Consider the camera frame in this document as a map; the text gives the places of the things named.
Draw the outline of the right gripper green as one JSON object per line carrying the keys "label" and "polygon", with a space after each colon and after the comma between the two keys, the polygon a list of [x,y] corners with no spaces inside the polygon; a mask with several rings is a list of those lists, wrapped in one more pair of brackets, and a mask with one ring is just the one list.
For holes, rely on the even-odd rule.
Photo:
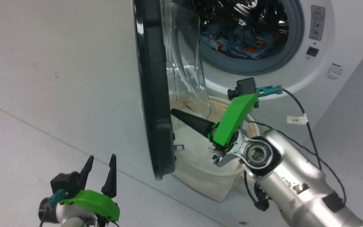
{"label": "right gripper green", "polygon": [[221,158],[229,153],[244,155],[248,139],[240,133],[239,128],[258,103],[256,94],[236,97],[219,123],[213,123],[178,109],[171,109],[170,113],[200,135],[208,138],[214,146],[209,148],[213,158]]}

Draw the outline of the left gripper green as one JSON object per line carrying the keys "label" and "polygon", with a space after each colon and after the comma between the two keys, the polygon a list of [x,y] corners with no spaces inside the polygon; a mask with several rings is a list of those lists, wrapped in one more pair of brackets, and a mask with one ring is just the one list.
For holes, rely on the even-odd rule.
{"label": "left gripper green", "polygon": [[79,173],[78,187],[81,190],[72,198],[64,199],[60,202],[62,205],[76,205],[87,211],[95,213],[108,222],[118,222],[120,217],[120,208],[111,198],[117,196],[117,157],[112,154],[109,161],[109,172],[105,184],[101,188],[101,193],[93,190],[85,190],[87,179],[92,170],[94,156],[89,156],[84,167]]}

